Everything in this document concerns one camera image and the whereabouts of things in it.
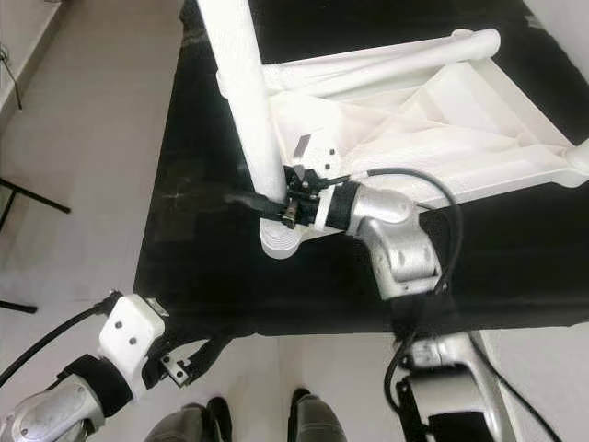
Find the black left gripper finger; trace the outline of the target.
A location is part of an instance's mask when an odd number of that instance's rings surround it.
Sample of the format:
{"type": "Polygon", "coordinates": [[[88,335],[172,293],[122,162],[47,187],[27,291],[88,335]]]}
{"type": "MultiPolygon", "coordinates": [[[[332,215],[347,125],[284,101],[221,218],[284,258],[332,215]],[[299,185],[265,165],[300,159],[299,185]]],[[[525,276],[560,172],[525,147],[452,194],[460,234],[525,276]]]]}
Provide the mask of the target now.
{"type": "Polygon", "coordinates": [[[211,336],[188,358],[189,365],[214,365],[230,343],[230,335],[211,336]]]}

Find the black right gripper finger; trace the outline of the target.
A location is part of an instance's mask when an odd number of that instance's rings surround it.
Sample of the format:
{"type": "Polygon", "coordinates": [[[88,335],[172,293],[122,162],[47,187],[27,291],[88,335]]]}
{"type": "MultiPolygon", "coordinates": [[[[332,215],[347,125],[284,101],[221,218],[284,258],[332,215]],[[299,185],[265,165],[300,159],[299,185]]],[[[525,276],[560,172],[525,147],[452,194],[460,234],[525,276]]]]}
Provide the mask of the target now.
{"type": "Polygon", "coordinates": [[[265,195],[252,191],[227,192],[225,193],[225,202],[243,205],[253,214],[264,219],[276,220],[276,222],[282,222],[286,211],[285,204],[271,201],[265,195]]]}

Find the white plastic table leg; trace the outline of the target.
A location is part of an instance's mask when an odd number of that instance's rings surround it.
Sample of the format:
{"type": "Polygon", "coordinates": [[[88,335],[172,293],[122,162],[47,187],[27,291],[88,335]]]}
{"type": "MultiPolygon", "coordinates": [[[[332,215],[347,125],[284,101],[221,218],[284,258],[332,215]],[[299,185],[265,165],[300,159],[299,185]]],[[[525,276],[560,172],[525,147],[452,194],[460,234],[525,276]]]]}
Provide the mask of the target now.
{"type": "Polygon", "coordinates": [[[265,64],[262,75],[270,91],[326,97],[392,77],[487,59],[500,50],[496,29],[456,29],[446,37],[364,48],[280,64],[265,64]]]}
{"type": "Polygon", "coordinates": [[[568,161],[571,168],[584,174],[589,174],[589,138],[578,145],[569,147],[564,152],[563,158],[568,161]]]}
{"type": "Polygon", "coordinates": [[[197,0],[197,5],[214,52],[220,93],[230,106],[252,188],[271,202],[283,203],[287,184],[248,0],[197,0]]]}

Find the white plastic children table top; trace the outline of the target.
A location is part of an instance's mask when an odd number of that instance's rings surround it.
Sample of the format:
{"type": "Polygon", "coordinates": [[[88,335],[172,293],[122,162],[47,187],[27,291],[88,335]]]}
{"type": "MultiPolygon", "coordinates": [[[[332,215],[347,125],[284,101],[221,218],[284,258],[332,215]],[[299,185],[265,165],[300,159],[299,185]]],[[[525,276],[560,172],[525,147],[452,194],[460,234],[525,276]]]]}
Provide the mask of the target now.
{"type": "Polygon", "coordinates": [[[443,64],[326,97],[268,89],[276,145],[290,166],[300,135],[333,135],[342,172],[404,166],[433,174],[459,202],[555,184],[582,188],[575,144],[487,59],[443,64]]]}

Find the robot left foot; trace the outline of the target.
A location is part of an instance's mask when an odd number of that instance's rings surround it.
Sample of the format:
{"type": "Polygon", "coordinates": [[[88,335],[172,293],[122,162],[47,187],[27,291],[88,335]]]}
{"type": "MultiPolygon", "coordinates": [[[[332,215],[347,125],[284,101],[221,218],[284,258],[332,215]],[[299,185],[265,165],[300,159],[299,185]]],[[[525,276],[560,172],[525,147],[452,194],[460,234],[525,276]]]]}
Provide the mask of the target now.
{"type": "Polygon", "coordinates": [[[222,396],[189,403],[156,422],[143,442],[232,442],[230,405],[222,396]]]}

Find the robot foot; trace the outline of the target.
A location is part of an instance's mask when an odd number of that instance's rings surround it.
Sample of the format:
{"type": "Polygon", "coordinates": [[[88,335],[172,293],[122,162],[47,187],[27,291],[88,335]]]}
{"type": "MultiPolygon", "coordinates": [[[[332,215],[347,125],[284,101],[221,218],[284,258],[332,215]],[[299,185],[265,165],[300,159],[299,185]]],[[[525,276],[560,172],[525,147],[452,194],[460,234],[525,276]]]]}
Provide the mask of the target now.
{"type": "Polygon", "coordinates": [[[232,442],[230,405],[222,396],[189,403],[156,422],[143,442],[232,442]]]}
{"type": "Polygon", "coordinates": [[[348,437],[327,402],[299,388],[292,394],[287,442],[348,442],[348,437]]]}

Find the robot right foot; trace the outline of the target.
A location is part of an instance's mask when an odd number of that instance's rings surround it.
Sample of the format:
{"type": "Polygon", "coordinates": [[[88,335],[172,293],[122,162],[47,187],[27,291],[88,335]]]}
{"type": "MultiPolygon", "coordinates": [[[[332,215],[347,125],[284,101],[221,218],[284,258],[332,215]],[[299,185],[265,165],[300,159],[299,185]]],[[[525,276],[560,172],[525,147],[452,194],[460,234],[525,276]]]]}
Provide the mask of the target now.
{"type": "Polygon", "coordinates": [[[287,442],[348,442],[348,437],[327,402],[299,388],[292,394],[287,442]]]}

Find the black folding chair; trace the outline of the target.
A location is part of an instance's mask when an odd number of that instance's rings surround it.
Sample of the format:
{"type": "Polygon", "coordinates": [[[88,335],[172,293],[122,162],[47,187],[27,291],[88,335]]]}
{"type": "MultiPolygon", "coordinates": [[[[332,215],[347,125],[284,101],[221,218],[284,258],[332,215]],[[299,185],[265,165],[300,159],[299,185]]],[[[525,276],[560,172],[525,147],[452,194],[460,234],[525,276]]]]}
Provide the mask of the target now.
{"type": "MultiPolygon", "coordinates": [[[[27,190],[25,188],[21,188],[21,186],[14,184],[14,182],[8,180],[0,180],[0,184],[1,186],[3,186],[3,188],[9,189],[9,192],[11,192],[11,194],[9,194],[7,202],[5,202],[3,211],[1,211],[1,228],[4,227],[6,219],[8,219],[9,214],[11,214],[13,203],[16,201],[18,195],[25,195],[25,197],[32,199],[32,201],[42,203],[43,205],[51,207],[51,209],[63,212],[63,214],[72,213],[72,209],[70,209],[70,207],[64,206],[64,204],[56,203],[55,201],[51,201],[51,199],[45,197],[45,195],[41,195],[33,191],[27,190]]],[[[24,304],[8,302],[8,300],[0,300],[0,307],[5,308],[6,310],[14,310],[18,312],[29,313],[29,315],[33,315],[33,313],[37,313],[38,311],[37,307],[24,306],[24,304]]]]}

